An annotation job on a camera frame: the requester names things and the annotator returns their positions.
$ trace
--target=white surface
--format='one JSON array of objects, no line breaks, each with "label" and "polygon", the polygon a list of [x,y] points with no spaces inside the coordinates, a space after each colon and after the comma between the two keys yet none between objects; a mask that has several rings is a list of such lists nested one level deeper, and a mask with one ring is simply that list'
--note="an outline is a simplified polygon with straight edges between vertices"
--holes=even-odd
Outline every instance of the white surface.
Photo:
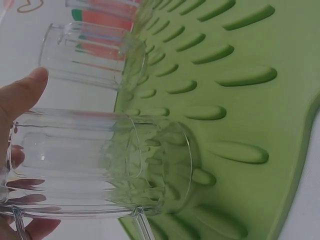
[{"label": "white surface", "polygon": [[[17,0],[15,5],[25,3]],[[72,22],[71,10],[64,0],[46,0],[32,13],[9,11],[0,24],[0,86],[7,85],[37,67],[40,45],[52,22]],[[37,104],[41,108],[112,112],[115,92],[93,86],[50,79]],[[313,130],[302,179],[293,206],[279,240],[320,239],[320,115]],[[46,240],[127,240],[117,220],[68,220]]]},{"label": "white surface", "polygon": [[[37,67],[42,39],[49,24],[69,23],[64,0],[46,0],[39,10],[17,13],[16,0],[0,23],[0,87],[19,80]],[[116,93],[94,86],[50,79],[36,107],[113,112]],[[45,240],[128,240],[117,219],[64,220]]]},{"label": "white surface", "polygon": [[279,240],[320,239],[320,113],[313,122],[307,158]]}]

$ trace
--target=cup handle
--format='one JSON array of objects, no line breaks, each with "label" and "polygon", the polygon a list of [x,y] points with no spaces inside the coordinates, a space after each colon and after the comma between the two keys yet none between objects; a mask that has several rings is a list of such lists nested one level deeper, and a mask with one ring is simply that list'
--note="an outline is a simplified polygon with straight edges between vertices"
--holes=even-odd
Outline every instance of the cup handle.
[{"label": "cup handle", "polygon": [[13,213],[13,217],[14,217],[14,222],[15,222],[15,227],[16,227],[16,232],[19,236],[20,240],[28,240],[27,238],[27,233],[25,230],[25,225],[24,225],[24,221],[23,221],[23,213],[22,211],[17,208],[16,206],[13,206],[11,208],[12,213]]},{"label": "cup handle", "polygon": [[142,206],[134,210],[132,218],[141,240],[156,240]]}]

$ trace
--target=green drying mat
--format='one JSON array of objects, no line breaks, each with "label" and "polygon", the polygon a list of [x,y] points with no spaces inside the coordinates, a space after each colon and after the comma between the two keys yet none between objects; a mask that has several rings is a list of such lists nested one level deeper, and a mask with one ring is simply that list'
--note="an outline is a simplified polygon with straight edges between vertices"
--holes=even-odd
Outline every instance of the green drying mat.
[{"label": "green drying mat", "polygon": [[141,34],[147,74],[115,110],[188,126],[202,170],[181,212],[149,218],[157,240],[278,238],[320,103],[319,9],[316,0],[158,2]]}]

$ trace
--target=clear plastic cup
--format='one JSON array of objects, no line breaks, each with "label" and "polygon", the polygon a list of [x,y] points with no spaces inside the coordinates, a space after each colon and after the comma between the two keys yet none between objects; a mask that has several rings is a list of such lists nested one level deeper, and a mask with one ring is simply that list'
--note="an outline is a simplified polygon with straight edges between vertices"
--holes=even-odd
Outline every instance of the clear plastic cup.
[{"label": "clear plastic cup", "polygon": [[51,78],[132,91],[145,71],[146,46],[121,28],[51,24],[38,65],[49,69]]},{"label": "clear plastic cup", "polygon": [[1,207],[17,224],[22,215],[132,216],[142,239],[154,239],[145,214],[184,206],[190,147],[184,127],[164,117],[32,109],[11,129]]}]

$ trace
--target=green object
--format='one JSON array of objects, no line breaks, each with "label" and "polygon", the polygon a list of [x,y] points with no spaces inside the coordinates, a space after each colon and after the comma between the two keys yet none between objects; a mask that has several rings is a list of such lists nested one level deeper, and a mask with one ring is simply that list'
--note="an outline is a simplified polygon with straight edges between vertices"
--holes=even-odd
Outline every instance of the green object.
[{"label": "green object", "polygon": [[[185,124],[201,169],[181,212],[149,218],[157,240],[278,238],[320,103],[319,7],[315,0],[159,1],[140,35],[146,75],[134,92],[118,94],[115,110]],[[138,240],[130,221],[121,223]]]},{"label": "green object", "polygon": [[71,14],[72,14],[73,20],[82,21],[82,10],[72,9]]}]

